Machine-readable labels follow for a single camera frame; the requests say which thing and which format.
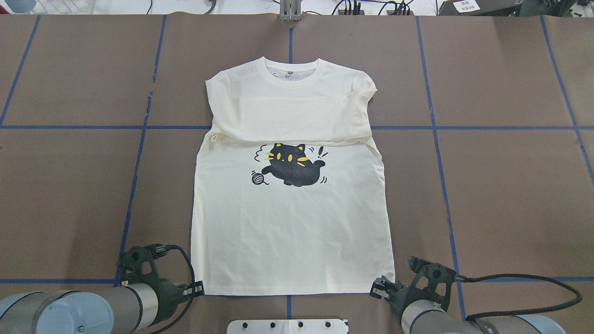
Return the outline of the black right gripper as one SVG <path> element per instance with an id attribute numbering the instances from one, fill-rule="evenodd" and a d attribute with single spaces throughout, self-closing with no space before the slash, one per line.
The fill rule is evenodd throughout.
<path id="1" fill-rule="evenodd" d="M 413 302 L 429 300 L 426 291 L 416 287 L 406 287 L 401 283 L 393 283 L 385 276 L 377 277 L 373 281 L 370 296 L 387 300 L 397 318 L 401 318 L 405 309 Z"/>

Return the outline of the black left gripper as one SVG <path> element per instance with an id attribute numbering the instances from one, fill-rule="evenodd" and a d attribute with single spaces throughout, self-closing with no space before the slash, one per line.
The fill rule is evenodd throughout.
<path id="1" fill-rule="evenodd" d="M 189 302 L 191 297 L 205 295 L 203 281 L 189 284 L 175 284 L 169 279 L 159 278 L 155 286 L 158 311 L 155 323 L 167 321 L 176 313 L 179 304 Z"/>

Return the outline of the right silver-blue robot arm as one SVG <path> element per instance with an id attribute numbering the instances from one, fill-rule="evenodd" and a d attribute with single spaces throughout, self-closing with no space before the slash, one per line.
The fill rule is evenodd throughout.
<path id="1" fill-rule="evenodd" d="M 544 315 L 511 315 L 456 320 L 447 313 L 452 281 L 428 279 L 417 287 L 417 276 L 409 285 L 391 282 L 382 276 L 375 279 L 370 296 L 384 299 L 395 313 L 405 334 L 564 334 L 566 331 Z"/>

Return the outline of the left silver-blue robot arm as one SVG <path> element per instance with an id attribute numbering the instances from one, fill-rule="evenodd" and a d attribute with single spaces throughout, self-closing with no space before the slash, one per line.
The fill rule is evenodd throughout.
<path id="1" fill-rule="evenodd" d="M 168 279 L 125 280 L 96 292 L 36 290 L 1 301 L 0 329 L 3 334 L 137 334 L 204 294 L 201 281 Z"/>

